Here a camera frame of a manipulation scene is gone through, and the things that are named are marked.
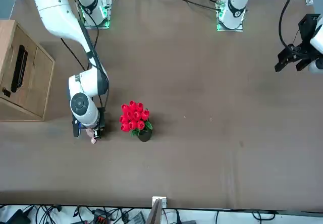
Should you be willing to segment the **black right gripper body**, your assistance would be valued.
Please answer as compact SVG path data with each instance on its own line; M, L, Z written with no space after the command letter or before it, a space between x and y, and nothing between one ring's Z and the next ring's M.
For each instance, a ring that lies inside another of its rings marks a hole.
M98 121L96 126L93 128L94 131L94 139L100 139L102 131L105 129L105 109L104 107L98 107Z

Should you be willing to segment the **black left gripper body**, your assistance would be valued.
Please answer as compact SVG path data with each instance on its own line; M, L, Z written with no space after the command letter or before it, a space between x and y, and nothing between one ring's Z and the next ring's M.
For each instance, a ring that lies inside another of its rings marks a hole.
M298 23L301 48L322 48L322 14L306 14Z

